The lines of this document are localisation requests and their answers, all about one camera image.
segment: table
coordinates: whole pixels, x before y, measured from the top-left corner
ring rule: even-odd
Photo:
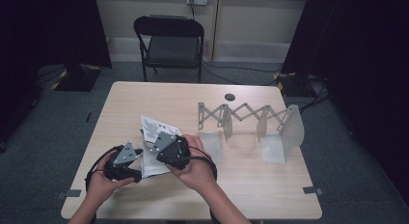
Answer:
[[[225,94],[235,95],[226,101]],[[116,82],[104,104],[94,133],[84,153],[71,189],[81,189],[79,197],[68,197],[62,209],[71,218],[83,201],[84,178],[96,159],[107,150],[127,141],[136,147],[142,141],[141,115],[179,127],[182,133],[198,134],[198,102],[209,109],[227,103],[232,109],[243,102],[252,107],[270,104],[276,111],[286,109],[275,87]],[[275,129],[274,119],[268,128]],[[204,130],[220,131],[223,162],[218,167],[218,183],[249,219],[318,219],[321,208],[300,148],[293,148],[286,164],[261,160],[256,135],[257,119],[232,121],[233,135],[226,143],[223,130],[206,121]],[[118,189],[98,210],[98,218],[113,219],[209,219],[208,206],[195,191],[172,174],[142,179]]]

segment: beige wall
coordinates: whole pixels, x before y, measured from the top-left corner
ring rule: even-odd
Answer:
[[[192,17],[191,8],[185,1],[97,0],[97,4],[108,38],[134,39],[133,21],[141,15]],[[304,4],[305,0],[208,0],[207,6],[195,6],[195,18],[204,27],[207,45],[204,55],[213,59],[223,59],[225,55],[235,57],[246,54],[249,46],[254,48],[260,44],[263,46],[260,49],[264,49],[260,54],[268,55],[260,58],[265,60],[278,51],[281,51],[278,58],[283,58],[283,54],[285,57]]]

